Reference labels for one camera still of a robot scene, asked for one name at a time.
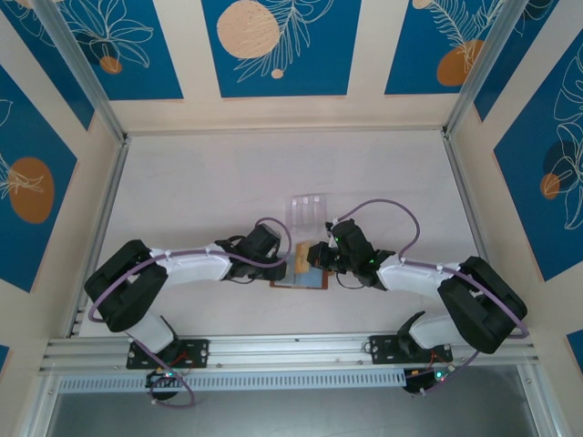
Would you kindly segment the brown leather card holder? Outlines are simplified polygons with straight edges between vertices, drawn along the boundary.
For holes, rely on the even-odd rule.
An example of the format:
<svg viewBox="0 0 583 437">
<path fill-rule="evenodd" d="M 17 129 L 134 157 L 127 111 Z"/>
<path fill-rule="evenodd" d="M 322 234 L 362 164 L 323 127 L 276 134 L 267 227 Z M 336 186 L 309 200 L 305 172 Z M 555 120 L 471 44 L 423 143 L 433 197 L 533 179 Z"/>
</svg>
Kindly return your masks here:
<svg viewBox="0 0 583 437">
<path fill-rule="evenodd" d="M 290 269 L 283 279 L 271 281 L 270 287 L 292 290 L 327 290 L 328 274 L 320 269 L 310 269 L 304 273 L 295 273 L 293 269 Z"/>
</svg>

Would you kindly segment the clear acrylic card stand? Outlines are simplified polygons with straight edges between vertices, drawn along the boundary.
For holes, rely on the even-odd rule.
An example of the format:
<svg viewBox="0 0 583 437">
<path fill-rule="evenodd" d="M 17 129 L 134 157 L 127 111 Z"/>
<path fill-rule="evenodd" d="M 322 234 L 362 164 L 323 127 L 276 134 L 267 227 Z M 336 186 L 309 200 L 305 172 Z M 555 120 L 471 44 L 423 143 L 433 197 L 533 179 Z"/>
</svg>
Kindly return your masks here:
<svg viewBox="0 0 583 437">
<path fill-rule="evenodd" d="M 285 224 L 291 233 L 317 235 L 325 231 L 326 196 L 304 194 L 286 199 Z"/>
</svg>

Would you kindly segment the aluminium front rail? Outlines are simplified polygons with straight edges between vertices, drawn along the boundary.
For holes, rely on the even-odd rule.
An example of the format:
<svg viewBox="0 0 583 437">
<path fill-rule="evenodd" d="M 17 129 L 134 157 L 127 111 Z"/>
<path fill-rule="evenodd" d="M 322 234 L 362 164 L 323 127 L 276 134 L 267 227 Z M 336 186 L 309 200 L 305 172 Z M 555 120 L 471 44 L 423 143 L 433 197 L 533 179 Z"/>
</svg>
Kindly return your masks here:
<svg viewBox="0 0 583 437">
<path fill-rule="evenodd" d="M 364 351 L 372 334 L 210 336 L 206 371 L 312 371 L 369 369 Z M 48 375 L 120 374 L 126 370 L 126 337 L 52 339 L 39 373 Z"/>
</svg>

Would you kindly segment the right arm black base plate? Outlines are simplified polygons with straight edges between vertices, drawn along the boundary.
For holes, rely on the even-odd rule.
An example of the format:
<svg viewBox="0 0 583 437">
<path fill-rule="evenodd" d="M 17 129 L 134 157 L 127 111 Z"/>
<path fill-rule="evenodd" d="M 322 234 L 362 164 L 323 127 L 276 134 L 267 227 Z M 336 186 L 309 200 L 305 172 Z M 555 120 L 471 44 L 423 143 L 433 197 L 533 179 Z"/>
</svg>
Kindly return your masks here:
<svg viewBox="0 0 583 437">
<path fill-rule="evenodd" d="M 373 364 L 430 364 L 452 362 L 454 358 L 444 345 L 425 349 L 409 335 L 374 335 L 369 345 Z"/>
</svg>

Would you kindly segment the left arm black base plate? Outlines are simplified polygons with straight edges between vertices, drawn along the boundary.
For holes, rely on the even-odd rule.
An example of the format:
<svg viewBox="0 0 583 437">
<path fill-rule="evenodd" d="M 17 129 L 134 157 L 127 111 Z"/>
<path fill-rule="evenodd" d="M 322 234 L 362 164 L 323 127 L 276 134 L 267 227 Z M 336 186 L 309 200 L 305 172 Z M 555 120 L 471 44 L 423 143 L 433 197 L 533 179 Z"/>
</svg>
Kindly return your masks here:
<svg viewBox="0 0 583 437">
<path fill-rule="evenodd" d="M 176 369 L 205 369 L 210 342 L 202 340 L 174 340 L 156 356 L 169 367 Z M 154 370 L 159 365 L 134 342 L 130 343 L 126 368 L 129 370 Z"/>
</svg>

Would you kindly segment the aluminium side rail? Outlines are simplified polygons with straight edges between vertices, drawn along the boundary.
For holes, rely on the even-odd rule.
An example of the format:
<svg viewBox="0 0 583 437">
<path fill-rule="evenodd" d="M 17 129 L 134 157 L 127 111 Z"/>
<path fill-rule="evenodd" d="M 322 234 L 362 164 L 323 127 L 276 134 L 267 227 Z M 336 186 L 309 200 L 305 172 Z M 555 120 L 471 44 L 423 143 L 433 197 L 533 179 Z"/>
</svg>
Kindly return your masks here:
<svg viewBox="0 0 583 437">
<path fill-rule="evenodd" d="M 442 139 L 477 253 L 479 255 L 485 254 L 483 241 L 477 228 L 476 217 L 471 207 L 454 149 L 445 134 L 442 135 Z M 474 273 L 473 267 L 485 268 L 486 262 L 479 257 L 469 257 L 466 261 L 461 262 L 454 276 L 439 287 L 438 293 L 445 299 L 445 306 L 463 336 L 474 330 L 479 335 L 496 336 L 504 331 L 507 322 L 511 320 L 483 292 L 483 284 L 479 282 L 479 279 L 471 276 L 471 273 Z"/>
<path fill-rule="evenodd" d="M 92 233 L 91 244 L 89 245 L 86 260 L 82 265 L 80 279 L 74 289 L 74 296 L 69 308 L 65 325 L 61 334 L 67 339 L 74 334 L 77 314 L 79 309 L 87 302 L 87 294 L 84 290 L 85 281 L 96 270 L 99 255 L 101 253 L 104 239 L 107 232 L 108 223 L 113 211 L 115 199 L 118 193 L 119 184 L 122 178 L 123 170 L 128 158 L 128 152 L 131 144 L 131 136 L 126 135 L 124 141 L 120 144 L 113 167 L 107 179 L 107 185 L 104 197 L 99 205 L 97 222 L 95 230 Z"/>
</svg>

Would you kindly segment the blue floral wall panel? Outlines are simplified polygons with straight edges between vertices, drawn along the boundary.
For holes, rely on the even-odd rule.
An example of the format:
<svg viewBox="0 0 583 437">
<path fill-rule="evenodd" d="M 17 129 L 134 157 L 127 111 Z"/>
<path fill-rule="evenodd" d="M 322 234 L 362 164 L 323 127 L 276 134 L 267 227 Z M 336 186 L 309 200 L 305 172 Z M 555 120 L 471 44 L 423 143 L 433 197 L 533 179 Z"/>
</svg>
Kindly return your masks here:
<svg viewBox="0 0 583 437">
<path fill-rule="evenodd" d="M 201 0 L 223 98 L 347 93 L 362 0 Z"/>
<path fill-rule="evenodd" d="M 0 279 L 35 284 L 77 158 L 0 66 Z"/>
<path fill-rule="evenodd" d="M 474 106 L 482 122 L 486 120 L 557 3 L 558 0 L 527 1 L 514 24 L 512 33 L 475 97 Z"/>
<path fill-rule="evenodd" d="M 57 8 L 110 100 L 183 98 L 153 0 L 62 0 Z"/>
<path fill-rule="evenodd" d="M 504 2 L 409 0 L 385 94 L 459 92 Z"/>
<path fill-rule="evenodd" d="M 558 60 L 495 155 L 543 279 L 583 261 L 583 37 Z"/>
<path fill-rule="evenodd" d="M 30 0 L 0 0 L 0 10 L 65 99 L 79 123 L 88 130 L 95 109 L 60 55 Z"/>
</svg>

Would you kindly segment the aluminium upright post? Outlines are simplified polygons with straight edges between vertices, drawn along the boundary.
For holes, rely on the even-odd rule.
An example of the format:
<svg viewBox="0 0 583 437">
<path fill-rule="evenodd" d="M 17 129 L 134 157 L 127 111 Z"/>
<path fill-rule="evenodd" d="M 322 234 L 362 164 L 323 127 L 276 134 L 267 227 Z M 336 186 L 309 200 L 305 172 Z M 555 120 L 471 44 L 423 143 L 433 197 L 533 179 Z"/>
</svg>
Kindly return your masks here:
<svg viewBox="0 0 583 437">
<path fill-rule="evenodd" d="M 127 139 L 127 132 L 116 116 L 104 88 L 88 63 L 81 47 L 65 19 L 52 0 L 30 0 L 31 5 L 56 49 L 80 85 L 87 99 L 101 118 L 102 122 L 121 145 Z"/>
<path fill-rule="evenodd" d="M 488 74 L 496 62 L 514 26 L 522 15 L 528 0 L 505 0 L 500 15 L 482 46 L 465 83 L 462 85 L 454 107 L 444 124 L 444 138 L 450 141 L 461 125 L 465 113 L 473 105 L 477 93 L 482 88 Z"/>
</svg>

